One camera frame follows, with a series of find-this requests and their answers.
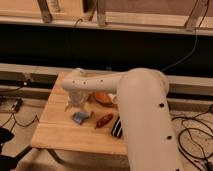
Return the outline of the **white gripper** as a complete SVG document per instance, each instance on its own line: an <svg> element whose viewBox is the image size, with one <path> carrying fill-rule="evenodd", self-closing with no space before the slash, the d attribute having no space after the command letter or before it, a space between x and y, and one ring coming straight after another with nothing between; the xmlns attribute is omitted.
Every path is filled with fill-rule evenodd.
<svg viewBox="0 0 213 171"><path fill-rule="evenodd" d="M71 108L80 108L84 107L88 99L88 93L83 91L71 91L68 93L68 100L65 106L65 111Z"/></svg>

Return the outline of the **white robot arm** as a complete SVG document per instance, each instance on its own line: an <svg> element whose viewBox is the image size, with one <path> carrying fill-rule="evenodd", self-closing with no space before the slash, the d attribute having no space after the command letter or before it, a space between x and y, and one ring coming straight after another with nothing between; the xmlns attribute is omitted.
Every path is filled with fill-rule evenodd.
<svg viewBox="0 0 213 171"><path fill-rule="evenodd" d="M90 76L75 69L62 80L77 107L88 92L116 95L130 171L184 171L167 102L169 83L153 69Z"/></svg>

